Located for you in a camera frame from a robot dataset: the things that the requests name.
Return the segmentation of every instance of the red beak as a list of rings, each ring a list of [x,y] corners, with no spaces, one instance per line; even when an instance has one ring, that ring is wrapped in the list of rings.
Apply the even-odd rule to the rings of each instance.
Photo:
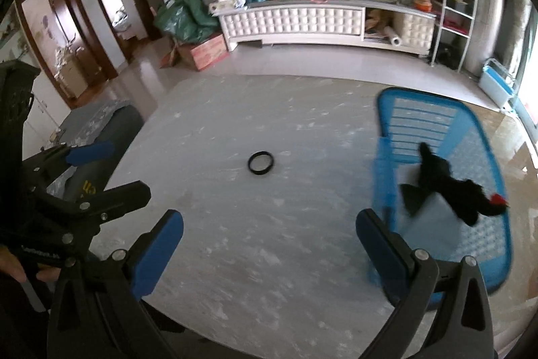
[[[490,203],[493,206],[507,206],[506,200],[499,194],[493,194],[490,198]]]

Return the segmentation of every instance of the black rubber ring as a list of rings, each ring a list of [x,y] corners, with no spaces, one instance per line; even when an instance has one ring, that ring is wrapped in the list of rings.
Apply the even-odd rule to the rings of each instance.
[[[256,171],[255,169],[252,169],[252,160],[256,159],[260,156],[268,156],[271,159],[271,162],[267,166],[267,168],[262,169],[261,171]],[[264,175],[267,174],[271,169],[273,169],[274,166],[274,157],[270,152],[267,151],[258,151],[257,153],[254,153],[250,158],[248,159],[248,170],[256,175]]]

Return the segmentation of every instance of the chair backrest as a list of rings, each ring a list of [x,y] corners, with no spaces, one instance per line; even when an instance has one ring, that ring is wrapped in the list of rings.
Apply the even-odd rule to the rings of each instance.
[[[412,89],[388,88],[378,95],[381,136],[390,148],[381,151],[392,163],[393,175],[400,164],[418,163],[420,142],[446,158],[452,175],[471,179],[486,195],[506,198],[504,179],[488,138],[476,115],[456,99]],[[462,227],[461,245],[453,254],[459,261],[472,254],[481,263],[486,284],[500,285],[512,261],[508,215],[483,217],[476,227]]]
[[[504,182],[476,115],[461,101],[403,88],[377,97],[381,136],[391,140],[393,160],[418,163],[418,146],[450,161],[455,178],[469,178],[504,195]]]

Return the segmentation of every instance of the clamp jaw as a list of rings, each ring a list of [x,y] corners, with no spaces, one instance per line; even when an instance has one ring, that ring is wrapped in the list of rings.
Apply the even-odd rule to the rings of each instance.
[[[426,341],[413,359],[494,359],[488,294],[476,259],[438,261],[425,250],[412,251],[366,209],[356,220],[357,236],[376,267],[394,312],[361,359],[403,357],[430,302],[443,292]]]

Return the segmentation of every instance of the white cabinet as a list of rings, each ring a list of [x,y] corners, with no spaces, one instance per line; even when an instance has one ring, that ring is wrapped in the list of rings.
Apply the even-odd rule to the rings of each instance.
[[[6,16],[0,28],[4,29],[4,24],[8,20]],[[39,67],[31,53],[21,56],[19,40],[22,37],[23,33],[19,30],[0,47],[0,62],[20,56],[21,62]],[[23,127],[23,159],[37,154],[71,112],[43,71],[34,80],[32,92],[35,96],[34,104]]]
[[[402,45],[365,35],[367,8],[392,12],[395,26],[405,33]],[[223,12],[219,17],[230,51],[239,42],[261,40],[262,44],[366,46],[419,55],[429,52],[435,21],[430,13],[367,0],[269,1],[251,4],[244,11]]]

